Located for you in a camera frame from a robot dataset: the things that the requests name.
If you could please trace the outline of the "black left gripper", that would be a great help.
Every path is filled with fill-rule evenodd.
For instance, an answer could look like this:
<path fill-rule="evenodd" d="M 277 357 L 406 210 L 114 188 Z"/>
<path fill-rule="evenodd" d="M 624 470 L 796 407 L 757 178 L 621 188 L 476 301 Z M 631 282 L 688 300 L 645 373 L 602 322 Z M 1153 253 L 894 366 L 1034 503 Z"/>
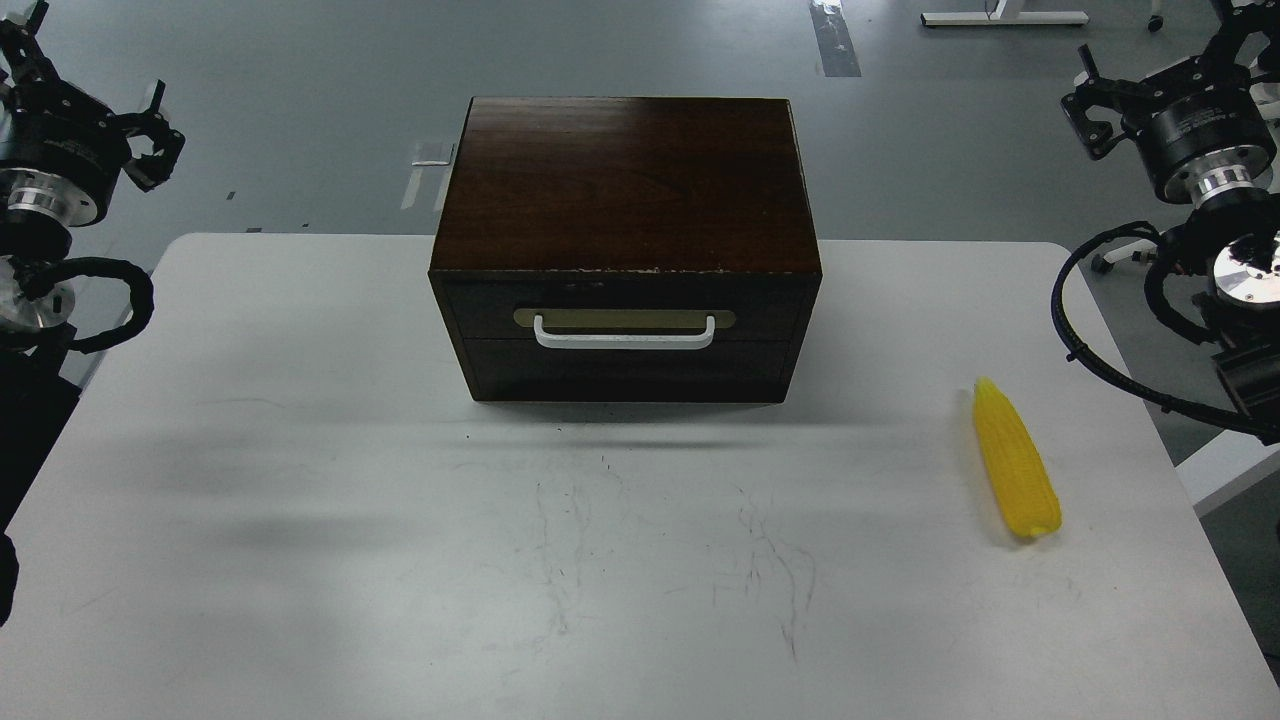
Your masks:
<path fill-rule="evenodd" d="M 50 9 L 33 1 L 1 20 L 3 186 L 65 182 L 79 191 L 113 191 L 122 173 L 142 192 L 168 182 L 186 137 L 163 113 L 166 83 L 155 79 L 138 111 L 115 114 L 61 79 L 37 41 Z M 150 141 L 150 151 L 133 155 L 129 141 Z"/>

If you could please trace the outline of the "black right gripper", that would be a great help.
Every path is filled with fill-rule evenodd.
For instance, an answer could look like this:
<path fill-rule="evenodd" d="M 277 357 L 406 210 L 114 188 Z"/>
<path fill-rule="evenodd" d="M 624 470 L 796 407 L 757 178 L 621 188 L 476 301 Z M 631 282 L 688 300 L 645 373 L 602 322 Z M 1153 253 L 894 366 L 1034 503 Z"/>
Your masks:
<path fill-rule="evenodd" d="M 1211 1 L 1219 29 L 1204 51 L 1140 81 L 1103 77 L 1088 44 L 1076 49 L 1083 74 L 1061 99 L 1068 123 L 1091 160 L 1106 158 L 1120 142 L 1133 141 L 1157 196 L 1212 195 L 1204 179 L 1213 170 L 1231 170 L 1231 181 L 1256 182 L 1268 172 L 1276 143 L 1247 87 L 1236 56 L 1252 35 L 1267 45 L 1260 69 L 1279 70 L 1277 1 Z M 1146 95 L 1140 97 L 1140 87 Z M 1089 117 L 1094 109 L 1115 113 L 1111 120 Z"/>

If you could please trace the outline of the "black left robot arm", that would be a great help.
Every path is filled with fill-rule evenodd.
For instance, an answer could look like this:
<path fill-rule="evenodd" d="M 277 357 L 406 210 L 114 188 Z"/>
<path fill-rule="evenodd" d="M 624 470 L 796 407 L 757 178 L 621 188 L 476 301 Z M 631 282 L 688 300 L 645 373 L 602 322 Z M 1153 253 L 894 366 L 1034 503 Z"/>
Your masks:
<path fill-rule="evenodd" d="M 61 375 L 69 354 L 99 354 L 141 334 L 154 310 L 146 270 L 70 255 L 74 228 L 101 222 L 116 183 L 168 182 L 186 146 L 156 81 L 138 111 L 118 113 L 64 79 L 38 45 L 46 1 L 3 18 L 1 521 L 9 527 L 81 400 Z M 116 281 L 127 318 L 79 337 L 73 279 Z"/>

